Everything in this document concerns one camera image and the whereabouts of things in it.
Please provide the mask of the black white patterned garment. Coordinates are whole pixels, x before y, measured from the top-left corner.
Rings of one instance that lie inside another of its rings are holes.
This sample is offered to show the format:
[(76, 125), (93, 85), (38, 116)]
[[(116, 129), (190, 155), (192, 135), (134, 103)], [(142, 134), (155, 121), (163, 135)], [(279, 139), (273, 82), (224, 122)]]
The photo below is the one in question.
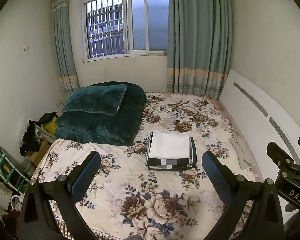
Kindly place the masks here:
[(193, 137), (190, 137), (190, 155), (186, 159), (156, 159), (149, 157), (153, 132), (149, 136), (149, 145), (146, 155), (146, 166), (149, 170), (183, 171), (195, 167), (197, 163), (197, 151)]

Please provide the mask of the black clothes pile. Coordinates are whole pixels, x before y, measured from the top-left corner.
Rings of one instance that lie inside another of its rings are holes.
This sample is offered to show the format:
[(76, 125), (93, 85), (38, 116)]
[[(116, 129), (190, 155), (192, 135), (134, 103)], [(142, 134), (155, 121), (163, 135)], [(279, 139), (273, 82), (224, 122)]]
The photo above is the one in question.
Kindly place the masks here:
[(45, 113), (38, 121), (29, 120), (25, 132), (21, 136), (19, 149), (21, 156), (38, 152), (43, 141), (47, 141), (50, 145), (55, 142), (55, 136), (53, 137), (43, 129), (43, 126), (49, 123), (54, 116), (58, 118), (57, 112)]

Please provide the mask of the yellow item under clothes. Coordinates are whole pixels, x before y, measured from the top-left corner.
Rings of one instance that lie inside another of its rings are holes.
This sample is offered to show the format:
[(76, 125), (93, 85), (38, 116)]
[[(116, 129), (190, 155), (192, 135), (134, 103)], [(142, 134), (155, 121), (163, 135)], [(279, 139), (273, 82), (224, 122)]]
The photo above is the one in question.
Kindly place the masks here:
[(57, 125), (55, 124), (57, 118), (54, 116), (53, 119), (43, 126), (43, 129), (46, 130), (53, 137), (55, 136), (55, 131), (57, 129)]

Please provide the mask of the beige cloth by headboard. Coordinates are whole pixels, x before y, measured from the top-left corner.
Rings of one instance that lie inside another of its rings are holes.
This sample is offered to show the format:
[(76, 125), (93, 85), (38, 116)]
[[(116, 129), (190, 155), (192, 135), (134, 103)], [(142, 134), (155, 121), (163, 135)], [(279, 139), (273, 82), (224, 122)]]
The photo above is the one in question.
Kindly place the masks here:
[(231, 138), (229, 139), (229, 142), (236, 151), (239, 165), (242, 170), (246, 168), (253, 168), (256, 165), (253, 153), (243, 138)]

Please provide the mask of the white bed headboard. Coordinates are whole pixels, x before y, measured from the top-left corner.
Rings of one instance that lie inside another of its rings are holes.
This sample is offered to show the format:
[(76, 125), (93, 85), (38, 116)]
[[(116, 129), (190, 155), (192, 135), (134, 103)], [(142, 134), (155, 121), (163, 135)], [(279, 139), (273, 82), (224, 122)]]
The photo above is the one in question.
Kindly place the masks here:
[(279, 172), (266, 151), (272, 141), (300, 165), (300, 127), (262, 89), (230, 70), (219, 100), (245, 138), (263, 179), (275, 180)]

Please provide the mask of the grey cup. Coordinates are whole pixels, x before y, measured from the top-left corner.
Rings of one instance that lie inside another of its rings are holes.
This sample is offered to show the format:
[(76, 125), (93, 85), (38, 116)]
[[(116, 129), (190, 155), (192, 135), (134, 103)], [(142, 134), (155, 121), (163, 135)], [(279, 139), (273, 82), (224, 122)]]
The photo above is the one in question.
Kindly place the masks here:
[(36, 166), (33, 164), (29, 157), (25, 157), (21, 162), (22, 171), (27, 174), (29, 177), (33, 176)]

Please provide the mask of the cardboard box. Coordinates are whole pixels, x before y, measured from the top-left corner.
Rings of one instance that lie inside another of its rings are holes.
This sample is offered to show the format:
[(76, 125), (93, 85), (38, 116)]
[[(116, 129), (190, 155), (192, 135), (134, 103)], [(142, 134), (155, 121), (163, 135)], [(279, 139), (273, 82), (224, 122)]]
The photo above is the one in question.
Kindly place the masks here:
[(43, 141), (38, 152), (32, 152), (29, 155), (29, 158), (33, 165), (37, 167), (39, 163), (42, 161), (44, 155), (50, 148), (50, 144), (47, 141)]

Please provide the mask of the green storage rack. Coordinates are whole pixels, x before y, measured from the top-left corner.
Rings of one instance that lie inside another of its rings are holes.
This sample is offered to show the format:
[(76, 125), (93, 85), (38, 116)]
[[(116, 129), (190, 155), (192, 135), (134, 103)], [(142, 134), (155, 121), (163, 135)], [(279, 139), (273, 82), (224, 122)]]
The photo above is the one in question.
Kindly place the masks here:
[(24, 194), (29, 184), (28, 176), (15, 166), (0, 146), (0, 178), (18, 194)]

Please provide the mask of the floral bed sheet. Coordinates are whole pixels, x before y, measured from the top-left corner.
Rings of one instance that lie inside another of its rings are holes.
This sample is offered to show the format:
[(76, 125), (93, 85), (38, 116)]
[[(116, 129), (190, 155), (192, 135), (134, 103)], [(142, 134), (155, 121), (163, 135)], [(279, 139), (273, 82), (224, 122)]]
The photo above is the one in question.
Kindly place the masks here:
[[(130, 146), (58, 139), (34, 172), (40, 182), (69, 174), (91, 151), (101, 166), (76, 207), (98, 239), (204, 239), (225, 210), (203, 167), (211, 151), (234, 174), (255, 181), (241, 168), (232, 143), (237, 133), (212, 97), (147, 93), (140, 129)], [(151, 134), (186, 132), (194, 140), (194, 166), (168, 171), (147, 166)]]

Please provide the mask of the dark green folded quilt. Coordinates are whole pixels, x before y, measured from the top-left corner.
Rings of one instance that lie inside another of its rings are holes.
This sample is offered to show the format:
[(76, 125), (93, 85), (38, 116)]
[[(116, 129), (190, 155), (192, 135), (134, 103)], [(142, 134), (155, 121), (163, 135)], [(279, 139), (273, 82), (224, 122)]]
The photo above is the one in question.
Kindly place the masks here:
[(109, 81), (91, 86), (126, 85), (119, 111), (114, 116), (81, 111), (62, 113), (56, 120), (55, 137), (74, 142), (129, 146), (141, 124), (145, 91), (136, 84)]

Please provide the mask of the green striped right curtain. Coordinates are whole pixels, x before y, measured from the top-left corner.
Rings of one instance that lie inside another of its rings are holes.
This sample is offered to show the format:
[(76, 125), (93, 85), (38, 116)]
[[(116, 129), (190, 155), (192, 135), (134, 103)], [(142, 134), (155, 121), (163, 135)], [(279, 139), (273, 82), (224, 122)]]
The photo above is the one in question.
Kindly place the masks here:
[(218, 99), (230, 70), (231, 0), (168, 0), (167, 91)]

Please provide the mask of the green striped curtain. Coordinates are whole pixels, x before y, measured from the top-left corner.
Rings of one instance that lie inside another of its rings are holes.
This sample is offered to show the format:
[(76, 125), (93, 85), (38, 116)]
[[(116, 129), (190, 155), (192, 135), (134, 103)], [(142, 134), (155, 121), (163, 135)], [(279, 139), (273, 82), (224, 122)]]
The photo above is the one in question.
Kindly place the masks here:
[(230, 70), (231, 0), (168, 0), (167, 91), (218, 99)]
[(54, 47), (59, 82), (66, 98), (79, 88), (79, 81), (75, 68), (69, 21), (69, 1), (52, 0), (52, 44)]

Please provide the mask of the dark green velvet pillow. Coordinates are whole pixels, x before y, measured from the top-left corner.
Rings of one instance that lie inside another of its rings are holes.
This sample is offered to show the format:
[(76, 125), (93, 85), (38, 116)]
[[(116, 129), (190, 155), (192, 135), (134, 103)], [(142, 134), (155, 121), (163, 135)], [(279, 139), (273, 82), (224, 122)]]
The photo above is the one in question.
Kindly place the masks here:
[(64, 104), (62, 113), (81, 111), (114, 116), (121, 107), (127, 89), (126, 85), (78, 88)]

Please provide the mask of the window with metal bars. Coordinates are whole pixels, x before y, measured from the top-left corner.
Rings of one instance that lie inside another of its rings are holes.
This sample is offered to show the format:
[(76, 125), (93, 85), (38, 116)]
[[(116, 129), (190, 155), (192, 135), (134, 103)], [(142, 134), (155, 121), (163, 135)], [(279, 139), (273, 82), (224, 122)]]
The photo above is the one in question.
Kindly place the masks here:
[(87, 59), (164, 55), (168, 0), (83, 0)]

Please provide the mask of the green striped left curtain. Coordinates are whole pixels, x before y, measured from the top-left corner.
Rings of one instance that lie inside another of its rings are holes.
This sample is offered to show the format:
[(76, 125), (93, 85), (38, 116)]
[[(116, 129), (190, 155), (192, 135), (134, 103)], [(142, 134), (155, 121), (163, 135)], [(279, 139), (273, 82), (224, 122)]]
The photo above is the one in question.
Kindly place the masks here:
[(79, 81), (75, 68), (69, 21), (69, 1), (52, 0), (52, 44), (54, 47), (59, 82), (66, 98), (79, 88)]

